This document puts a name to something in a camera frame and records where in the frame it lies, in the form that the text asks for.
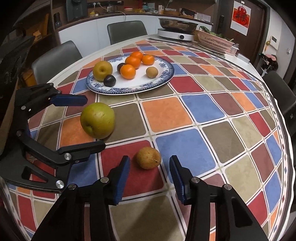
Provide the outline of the green pear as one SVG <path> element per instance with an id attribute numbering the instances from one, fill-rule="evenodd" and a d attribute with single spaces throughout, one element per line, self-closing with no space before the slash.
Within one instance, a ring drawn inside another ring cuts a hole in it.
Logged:
<path id="1" fill-rule="evenodd" d="M 102 140 L 115 128 L 115 112 L 107 104 L 94 102 L 83 109 L 80 123 L 89 136 Z"/>

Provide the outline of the yellow pear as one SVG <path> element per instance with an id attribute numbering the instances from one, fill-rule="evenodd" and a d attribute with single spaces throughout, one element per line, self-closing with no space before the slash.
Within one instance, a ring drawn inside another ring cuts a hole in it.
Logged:
<path id="1" fill-rule="evenodd" d="M 97 81 L 102 82 L 107 75 L 113 73 L 113 67 L 108 61 L 100 61 L 93 67 L 93 76 Z"/>

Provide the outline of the brown kiwi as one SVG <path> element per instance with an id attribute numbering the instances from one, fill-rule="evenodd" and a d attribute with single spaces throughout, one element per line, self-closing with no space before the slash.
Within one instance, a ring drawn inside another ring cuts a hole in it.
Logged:
<path id="1" fill-rule="evenodd" d="M 141 148 L 135 159 L 138 165 L 146 170 L 158 167 L 162 161 L 160 152 L 152 147 Z"/>
<path id="2" fill-rule="evenodd" d="M 146 75 L 148 78 L 151 78 L 151 79 L 156 78 L 158 76 L 158 73 L 159 71 L 155 67 L 149 67 L 146 69 Z"/>

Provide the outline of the dark plum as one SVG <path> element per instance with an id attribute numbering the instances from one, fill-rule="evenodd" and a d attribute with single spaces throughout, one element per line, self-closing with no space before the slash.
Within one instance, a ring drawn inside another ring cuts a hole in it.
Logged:
<path id="1" fill-rule="evenodd" d="M 125 63 L 120 63 L 120 64 L 118 64 L 118 66 L 117 66 L 117 71 L 118 71 L 118 73 L 120 73 L 120 70 L 121 70 L 121 68 L 122 68 L 124 65 L 125 65 Z"/>
<path id="2" fill-rule="evenodd" d="M 116 78 L 111 74 L 106 75 L 103 80 L 103 84 L 107 87 L 113 87 L 116 84 Z"/>

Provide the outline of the large orange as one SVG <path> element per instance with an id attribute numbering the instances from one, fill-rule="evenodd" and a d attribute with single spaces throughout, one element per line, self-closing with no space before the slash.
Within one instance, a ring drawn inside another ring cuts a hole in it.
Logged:
<path id="1" fill-rule="evenodd" d="M 137 57 L 129 56 L 125 59 L 125 64 L 133 66 L 135 69 L 138 69 L 141 65 L 141 60 Z"/>

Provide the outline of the small front orange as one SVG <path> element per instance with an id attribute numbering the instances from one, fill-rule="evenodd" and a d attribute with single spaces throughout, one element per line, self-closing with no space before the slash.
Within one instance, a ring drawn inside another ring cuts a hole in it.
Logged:
<path id="1" fill-rule="evenodd" d="M 153 65 L 155 62 L 154 56 L 152 55 L 144 55 L 142 57 L 142 63 L 147 66 Z"/>

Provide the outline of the grey chair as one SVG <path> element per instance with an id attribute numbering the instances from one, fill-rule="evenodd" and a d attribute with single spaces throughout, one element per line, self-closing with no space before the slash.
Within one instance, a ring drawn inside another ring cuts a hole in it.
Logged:
<path id="1" fill-rule="evenodd" d="M 111 45 L 147 35 L 147 30 L 142 21 L 112 23 L 107 26 L 107 32 Z"/>
<path id="2" fill-rule="evenodd" d="M 278 75 L 276 71 L 270 71 L 263 77 L 283 115 L 290 118 L 295 117 L 295 94 Z"/>
<path id="3" fill-rule="evenodd" d="M 73 41 L 64 42 L 32 63 L 37 84 L 45 84 L 65 68 L 82 59 Z"/>

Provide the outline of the far grey chair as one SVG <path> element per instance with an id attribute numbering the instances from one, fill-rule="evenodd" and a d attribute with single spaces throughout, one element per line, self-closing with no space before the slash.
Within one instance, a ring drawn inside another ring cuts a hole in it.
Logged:
<path id="1" fill-rule="evenodd" d="M 112 23 L 107 26 L 107 32 L 111 45 L 147 35 L 147 30 L 142 21 Z"/>

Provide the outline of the colourful checkered tablecloth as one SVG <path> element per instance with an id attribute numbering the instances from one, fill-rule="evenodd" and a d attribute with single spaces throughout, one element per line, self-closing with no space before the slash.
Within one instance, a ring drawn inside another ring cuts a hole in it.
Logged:
<path id="1" fill-rule="evenodd" d="M 102 60 L 140 51 L 172 63 L 172 79 L 152 90 L 104 95 L 86 86 Z M 280 240 L 293 201 L 292 142 L 265 82 L 252 66 L 210 54 L 192 44 L 155 39 L 111 45 L 76 61 L 49 82 L 65 94 L 86 95 L 115 112 L 106 149 L 75 164 L 69 182 L 86 186 L 105 176 L 123 155 L 143 147 L 161 154 L 161 164 L 145 170 L 132 162 L 123 200 L 111 209 L 117 240 L 184 240 L 189 207 L 177 199 L 169 171 L 176 155 L 194 176 L 212 185 L 230 184 L 269 240 Z"/>

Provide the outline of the blue white porcelain plate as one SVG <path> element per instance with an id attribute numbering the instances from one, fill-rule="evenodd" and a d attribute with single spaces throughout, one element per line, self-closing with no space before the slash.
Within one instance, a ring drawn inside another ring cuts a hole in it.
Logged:
<path id="1" fill-rule="evenodd" d="M 104 95 L 141 93 L 168 83 L 174 74 L 169 61 L 138 51 L 97 62 L 86 77 L 86 86 Z"/>

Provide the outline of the black water dispenser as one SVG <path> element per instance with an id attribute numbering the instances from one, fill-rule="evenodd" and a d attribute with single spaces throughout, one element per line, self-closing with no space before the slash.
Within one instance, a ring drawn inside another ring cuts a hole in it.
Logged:
<path id="1" fill-rule="evenodd" d="M 84 18 L 88 16 L 86 0 L 66 0 L 67 21 Z"/>

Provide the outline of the white induction cooker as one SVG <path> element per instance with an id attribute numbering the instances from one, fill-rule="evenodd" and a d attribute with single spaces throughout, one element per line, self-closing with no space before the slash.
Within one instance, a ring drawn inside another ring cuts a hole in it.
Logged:
<path id="1" fill-rule="evenodd" d="M 158 36 L 183 42 L 192 42 L 194 40 L 194 35 L 192 34 L 173 32 L 162 28 L 158 29 Z"/>

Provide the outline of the steel pan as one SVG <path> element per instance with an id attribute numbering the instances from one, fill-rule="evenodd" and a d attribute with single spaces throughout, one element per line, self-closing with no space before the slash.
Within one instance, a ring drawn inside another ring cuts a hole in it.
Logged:
<path id="1" fill-rule="evenodd" d="M 192 33 L 198 26 L 195 23 L 163 18 L 159 18 L 159 23 L 163 29 L 179 33 Z"/>

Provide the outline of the dark wooden door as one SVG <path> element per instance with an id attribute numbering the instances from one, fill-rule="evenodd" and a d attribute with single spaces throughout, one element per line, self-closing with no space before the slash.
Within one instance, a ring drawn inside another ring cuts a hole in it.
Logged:
<path id="1" fill-rule="evenodd" d="M 259 62 L 270 19 L 270 7 L 263 1 L 216 1 L 212 31 L 232 39 L 239 53 L 252 65 Z"/>

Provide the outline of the red fu poster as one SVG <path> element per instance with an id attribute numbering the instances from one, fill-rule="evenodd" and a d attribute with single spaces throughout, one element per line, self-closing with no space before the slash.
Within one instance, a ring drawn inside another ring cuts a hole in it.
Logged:
<path id="1" fill-rule="evenodd" d="M 230 29 L 247 36 L 251 18 L 251 8 L 244 4 L 244 1 L 233 2 Z"/>

